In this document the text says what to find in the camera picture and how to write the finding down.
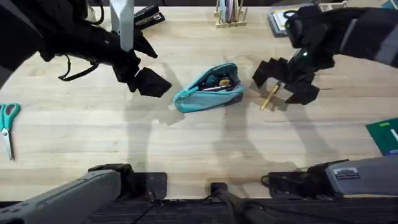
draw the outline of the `teal pencil case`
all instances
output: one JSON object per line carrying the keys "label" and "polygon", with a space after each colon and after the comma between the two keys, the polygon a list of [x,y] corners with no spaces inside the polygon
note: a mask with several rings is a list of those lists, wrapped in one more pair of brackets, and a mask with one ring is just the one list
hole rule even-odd
{"label": "teal pencil case", "polygon": [[[220,85],[220,80],[229,80],[229,85]],[[173,101],[183,113],[201,111],[226,105],[241,96],[245,89],[238,78],[238,67],[234,63],[224,63],[203,72],[178,92]]]}

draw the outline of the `pencil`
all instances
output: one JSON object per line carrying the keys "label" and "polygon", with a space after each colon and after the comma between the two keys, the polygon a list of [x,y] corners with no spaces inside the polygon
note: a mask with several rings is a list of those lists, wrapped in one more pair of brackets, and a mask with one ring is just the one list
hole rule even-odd
{"label": "pencil", "polygon": [[271,91],[271,93],[268,95],[267,99],[265,100],[265,102],[262,104],[261,109],[260,110],[264,110],[268,103],[270,102],[270,100],[272,99],[272,97],[275,95],[275,93],[278,91],[280,87],[280,82],[276,83],[274,85],[274,89]]}

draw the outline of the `teal scissors handle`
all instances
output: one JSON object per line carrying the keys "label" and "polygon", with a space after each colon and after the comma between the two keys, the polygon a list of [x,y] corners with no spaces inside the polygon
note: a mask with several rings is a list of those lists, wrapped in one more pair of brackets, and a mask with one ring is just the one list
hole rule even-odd
{"label": "teal scissors handle", "polygon": [[21,106],[17,103],[10,103],[7,105],[0,105],[0,124],[1,129],[6,128],[7,130],[11,130],[12,120],[18,114]]}

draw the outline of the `wooden tabletop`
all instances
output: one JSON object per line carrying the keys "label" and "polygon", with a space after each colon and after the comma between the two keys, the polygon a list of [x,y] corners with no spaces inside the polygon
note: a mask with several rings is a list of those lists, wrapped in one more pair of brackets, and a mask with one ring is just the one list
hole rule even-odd
{"label": "wooden tabletop", "polygon": [[[109,163],[168,173],[168,198],[203,197],[211,182],[227,182],[240,196],[268,197],[259,178],[270,171],[381,155],[365,124],[398,115],[398,72],[366,60],[335,57],[336,67],[315,77],[322,90],[307,106],[260,111],[264,99],[248,88],[233,106],[176,111],[174,94],[210,66],[234,62],[250,86],[261,60],[295,51],[288,39],[272,36],[267,8],[250,8],[247,26],[230,29],[216,29],[213,10],[161,8],[166,21],[144,31],[159,58],[139,54],[141,67],[173,83],[160,99],[130,93],[106,65],[65,83],[57,78],[65,57],[26,61],[0,90],[1,103],[22,106],[12,129],[16,160],[0,153],[0,200],[25,200]],[[73,58],[72,73],[89,66]]]}

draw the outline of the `cable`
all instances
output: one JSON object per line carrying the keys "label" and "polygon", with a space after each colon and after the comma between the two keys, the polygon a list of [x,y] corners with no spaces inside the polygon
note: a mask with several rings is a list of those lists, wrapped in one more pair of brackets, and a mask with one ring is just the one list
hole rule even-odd
{"label": "cable", "polygon": [[137,217],[131,224],[136,224],[139,220],[141,220],[141,218],[144,218],[144,216],[151,211],[153,208],[155,207],[155,205],[149,207],[147,210],[145,210],[139,217]]}
{"label": "cable", "polygon": [[297,10],[288,10],[288,11],[285,11],[285,12],[284,12],[284,17],[285,17],[286,19],[289,19],[289,18],[292,17],[292,16],[288,16],[287,14],[289,14],[289,13],[295,14],[296,12],[297,12]]}
{"label": "cable", "polygon": [[95,2],[97,2],[99,4],[99,7],[101,8],[101,18],[96,21],[96,22],[91,22],[91,21],[87,21],[89,24],[92,25],[100,25],[102,22],[104,22],[104,4],[102,3],[102,0],[96,0]]}
{"label": "cable", "polygon": [[314,16],[297,16],[297,17],[289,17],[289,20],[299,20],[299,19],[313,19],[313,18],[317,18],[317,17],[321,17],[324,15],[328,15],[328,14],[339,14],[342,12],[350,12],[355,10],[356,12],[366,12],[367,9],[362,9],[362,8],[358,8],[358,9],[351,9],[351,8],[340,8],[340,9],[334,9],[334,10],[329,10],[326,12],[322,12],[321,14],[318,15],[314,15]]}
{"label": "cable", "polygon": [[265,208],[268,208],[269,210],[273,210],[273,211],[277,211],[277,212],[282,212],[282,213],[290,213],[293,215],[301,215],[301,216],[307,216],[307,217],[311,217],[311,218],[317,218],[320,220],[324,220],[324,221],[329,221],[329,222],[338,222],[338,223],[344,223],[344,224],[357,224],[356,222],[350,222],[350,221],[346,221],[346,220],[341,220],[339,218],[332,218],[332,217],[323,217],[320,215],[314,215],[314,214],[309,214],[309,213],[303,213],[303,212],[296,212],[296,211],[292,211],[292,210],[285,210],[285,209],[281,209],[281,208],[275,208],[273,206],[269,206],[269,205],[265,205],[262,204],[260,202],[256,202],[253,200],[249,200],[244,204],[244,212],[247,210],[248,207],[253,206],[253,205],[257,205],[261,210],[263,210],[264,212],[267,212]]}

